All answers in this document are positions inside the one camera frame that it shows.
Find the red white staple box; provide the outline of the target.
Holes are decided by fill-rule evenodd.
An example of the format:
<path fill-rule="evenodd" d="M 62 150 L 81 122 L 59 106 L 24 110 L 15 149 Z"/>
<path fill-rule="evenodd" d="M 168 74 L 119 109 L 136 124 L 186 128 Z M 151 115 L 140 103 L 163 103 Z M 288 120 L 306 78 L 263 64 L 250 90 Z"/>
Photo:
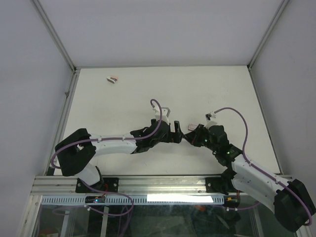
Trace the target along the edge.
<path fill-rule="evenodd" d="M 197 125 L 190 123 L 188 126 L 189 131 L 194 131 L 197 128 Z"/>

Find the aluminium front rail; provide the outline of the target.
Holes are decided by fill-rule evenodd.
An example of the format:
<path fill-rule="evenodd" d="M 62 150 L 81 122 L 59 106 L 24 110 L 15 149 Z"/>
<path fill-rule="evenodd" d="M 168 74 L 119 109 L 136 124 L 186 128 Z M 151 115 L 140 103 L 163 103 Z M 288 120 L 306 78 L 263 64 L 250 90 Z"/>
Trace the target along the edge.
<path fill-rule="evenodd" d="M 184 176 L 104 176 L 110 180 L 107 187 L 129 196 L 147 194 L 188 194 L 205 195 L 213 193 L 212 182 L 220 175 Z M 77 195 L 80 187 L 75 176 L 37 176 L 34 179 L 31 195 Z"/>

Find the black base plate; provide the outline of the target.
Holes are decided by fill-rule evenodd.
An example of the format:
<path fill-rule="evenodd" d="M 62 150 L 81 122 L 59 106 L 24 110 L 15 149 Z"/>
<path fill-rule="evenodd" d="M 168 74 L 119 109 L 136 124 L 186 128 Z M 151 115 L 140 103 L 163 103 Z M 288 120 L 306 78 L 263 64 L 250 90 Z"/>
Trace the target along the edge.
<path fill-rule="evenodd" d="M 105 192 L 118 192 L 119 187 L 119 178 L 117 177 L 103 177 L 103 181 L 100 181 L 94 185 L 91 185 L 92 188 L 105 191 Z M 77 179 L 76 193 L 95 193 L 95 191 L 89 189 L 86 185 L 83 184 L 82 180 Z"/>
<path fill-rule="evenodd" d="M 205 188 L 207 193 L 220 193 L 224 195 L 229 195 L 232 193 L 241 192 L 241 190 L 236 189 L 233 186 L 232 178 L 225 177 L 206 177 L 205 178 Z"/>

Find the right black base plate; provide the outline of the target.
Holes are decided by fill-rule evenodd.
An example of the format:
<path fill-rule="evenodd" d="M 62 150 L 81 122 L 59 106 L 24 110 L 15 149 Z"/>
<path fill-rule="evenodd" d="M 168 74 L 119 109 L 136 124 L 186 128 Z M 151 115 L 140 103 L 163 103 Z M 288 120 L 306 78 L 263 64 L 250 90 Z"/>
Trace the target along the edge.
<path fill-rule="evenodd" d="M 207 193 L 220 193 L 224 195 L 229 195 L 232 193 L 241 192 L 241 190 L 236 189 L 233 186 L 232 178 L 225 177 L 206 177 L 205 178 L 205 188 Z"/>

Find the left aluminium frame post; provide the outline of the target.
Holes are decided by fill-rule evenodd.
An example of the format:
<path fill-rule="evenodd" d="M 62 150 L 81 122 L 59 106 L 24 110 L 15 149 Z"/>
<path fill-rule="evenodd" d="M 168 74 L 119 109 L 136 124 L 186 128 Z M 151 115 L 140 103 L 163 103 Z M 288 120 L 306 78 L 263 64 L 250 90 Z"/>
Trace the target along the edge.
<path fill-rule="evenodd" d="M 60 54 L 62 55 L 67 66 L 70 68 L 70 70 L 73 73 L 75 73 L 77 68 L 76 68 L 74 62 L 72 61 L 72 59 L 70 58 L 68 52 L 66 51 L 64 44 L 62 43 L 60 37 L 58 36 L 52 22 L 50 21 L 46 11 L 44 10 L 41 2 L 39 0 L 30 0 L 30 2 L 33 5 L 37 14 L 39 15 L 39 18 L 43 22 L 46 30 L 48 31 L 50 37 L 52 38 L 53 42 L 55 43 L 57 49 L 59 50 Z"/>

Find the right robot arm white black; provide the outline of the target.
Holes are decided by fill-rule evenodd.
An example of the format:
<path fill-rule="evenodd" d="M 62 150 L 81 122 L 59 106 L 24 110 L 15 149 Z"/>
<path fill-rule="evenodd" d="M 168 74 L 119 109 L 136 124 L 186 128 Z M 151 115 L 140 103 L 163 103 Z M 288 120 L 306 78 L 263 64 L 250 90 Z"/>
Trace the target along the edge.
<path fill-rule="evenodd" d="M 228 195 L 233 190 L 248 194 L 267 207 L 288 231 L 296 232 L 316 213 L 305 185 L 265 171 L 243 151 L 230 143 L 222 125 L 209 128 L 200 124 L 184 138 L 195 147 L 206 147 L 226 170 L 211 181 L 211 188 Z"/>

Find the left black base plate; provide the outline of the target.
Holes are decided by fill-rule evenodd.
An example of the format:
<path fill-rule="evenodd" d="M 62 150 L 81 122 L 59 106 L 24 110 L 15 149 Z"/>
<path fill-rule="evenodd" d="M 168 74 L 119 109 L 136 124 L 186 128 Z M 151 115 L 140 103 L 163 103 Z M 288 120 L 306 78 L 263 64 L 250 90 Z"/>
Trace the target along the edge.
<path fill-rule="evenodd" d="M 91 185 L 92 188 L 105 191 L 105 192 L 118 192 L 119 187 L 119 178 L 117 177 L 103 177 L 103 181 L 100 181 L 94 185 Z M 95 191 L 89 189 L 86 185 L 83 184 L 82 180 L 77 179 L 76 193 L 95 193 Z"/>

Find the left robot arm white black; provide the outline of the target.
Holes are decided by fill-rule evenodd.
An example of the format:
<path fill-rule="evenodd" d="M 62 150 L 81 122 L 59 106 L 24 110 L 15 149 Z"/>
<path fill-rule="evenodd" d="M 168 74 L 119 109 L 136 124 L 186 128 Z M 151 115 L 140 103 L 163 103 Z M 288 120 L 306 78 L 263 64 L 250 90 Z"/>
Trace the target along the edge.
<path fill-rule="evenodd" d="M 174 127 L 173 132 L 169 123 L 152 119 L 151 126 L 116 137 L 93 136 L 80 128 L 56 145 L 59 168 L 63 176 L 76 176 L 91 191 L 100 191 L 104 181 L 99 168 L 90 163 L 94 157 L 144 153 L 159 143 L 179 144 L 184 134 L 178 121 Z"/>

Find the pink white mini stapler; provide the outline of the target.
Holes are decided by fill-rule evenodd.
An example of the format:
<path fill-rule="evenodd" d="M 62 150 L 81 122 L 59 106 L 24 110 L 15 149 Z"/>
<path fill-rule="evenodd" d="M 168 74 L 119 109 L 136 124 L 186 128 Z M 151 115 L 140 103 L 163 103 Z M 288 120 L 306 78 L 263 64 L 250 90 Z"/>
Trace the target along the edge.
<path fill-rule="evenodd" d="M 116 77 L 116 76 L 107 76 L 107 81 L 112 83 L 112 84 L 115 84 L 118 81 L 118 77 Z"/>

